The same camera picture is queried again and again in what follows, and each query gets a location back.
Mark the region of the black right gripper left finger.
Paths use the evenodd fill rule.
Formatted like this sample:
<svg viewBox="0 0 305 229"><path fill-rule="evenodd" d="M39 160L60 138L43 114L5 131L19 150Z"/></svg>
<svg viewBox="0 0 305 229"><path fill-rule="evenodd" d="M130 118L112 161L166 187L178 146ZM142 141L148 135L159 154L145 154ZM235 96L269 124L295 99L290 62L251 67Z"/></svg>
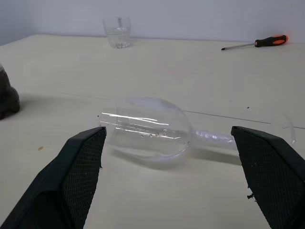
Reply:
<svg viewBox="0 0 305 229"><path fill-rule="evenodd" d="M106 128L67 140L34 178L2 229L82 229L96 191Z"/></svg>

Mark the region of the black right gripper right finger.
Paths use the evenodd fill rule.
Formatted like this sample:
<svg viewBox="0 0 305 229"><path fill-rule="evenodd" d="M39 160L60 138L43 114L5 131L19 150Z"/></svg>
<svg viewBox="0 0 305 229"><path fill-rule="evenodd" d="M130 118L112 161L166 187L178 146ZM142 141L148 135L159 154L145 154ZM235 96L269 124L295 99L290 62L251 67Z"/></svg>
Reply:
<svg viewBox="0 0 305 229"><path fill-rule="evenodd" d="M305 160L282 138L241 126L234 137L248 187L272 229L305 227Z"/></svg>

